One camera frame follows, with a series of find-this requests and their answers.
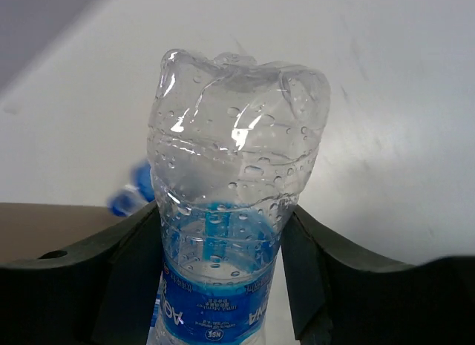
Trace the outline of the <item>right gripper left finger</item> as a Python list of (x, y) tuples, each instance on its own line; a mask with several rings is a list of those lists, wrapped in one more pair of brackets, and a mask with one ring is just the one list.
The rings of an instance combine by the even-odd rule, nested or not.
[(160, 273), (160, 214), (29, 260), (1, 262), (3, 344), (145, 344)]

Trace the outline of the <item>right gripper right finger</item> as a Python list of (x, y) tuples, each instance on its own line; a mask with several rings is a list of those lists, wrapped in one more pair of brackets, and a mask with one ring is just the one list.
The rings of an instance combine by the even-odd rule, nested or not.
[(472, 344), (474, 258), (418, 266), (372, 252), (296, 208), (281, 238), (301, 344)]

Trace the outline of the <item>blue label bottle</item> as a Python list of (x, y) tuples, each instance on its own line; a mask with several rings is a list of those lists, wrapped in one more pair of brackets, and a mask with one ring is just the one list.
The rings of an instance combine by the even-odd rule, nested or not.
[(303, 65), (165, 54), (147, 146), (163, 245), (155, 344), (265, 343), (281, 235), (330, 97)]
[(108, 209), (117, 217), (129, 217), (154, 199), (151, 166), (145, 160), (131, 169), (129, 183), (108, 200)]

